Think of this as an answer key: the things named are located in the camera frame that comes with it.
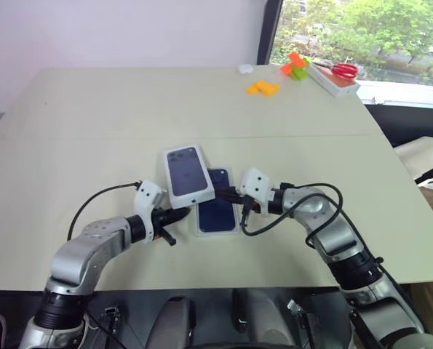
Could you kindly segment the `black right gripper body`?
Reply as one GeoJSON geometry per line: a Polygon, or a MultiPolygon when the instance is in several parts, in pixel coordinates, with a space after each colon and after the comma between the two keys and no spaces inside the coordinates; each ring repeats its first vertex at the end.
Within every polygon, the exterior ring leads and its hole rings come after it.
{"type": "Polygon", "coordinates": [[[255,213],[267,215],[268,214],[268,199],[257,200],[251,196],[244,196],[242,198],[242,214],[249,215],[251,211],[255,213]]]}

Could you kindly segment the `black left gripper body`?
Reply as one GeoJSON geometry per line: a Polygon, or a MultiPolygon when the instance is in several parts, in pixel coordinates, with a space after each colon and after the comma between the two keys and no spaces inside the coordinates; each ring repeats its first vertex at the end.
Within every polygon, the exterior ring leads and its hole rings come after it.
{"type": "Polygon", "coordinates": [[[158,208],[155,209],[151,214],[151,220],[154,227],[154,240],[157,240],[160,231],[166,231],[164,229],[164,213],[167,209],[158,208]]]}

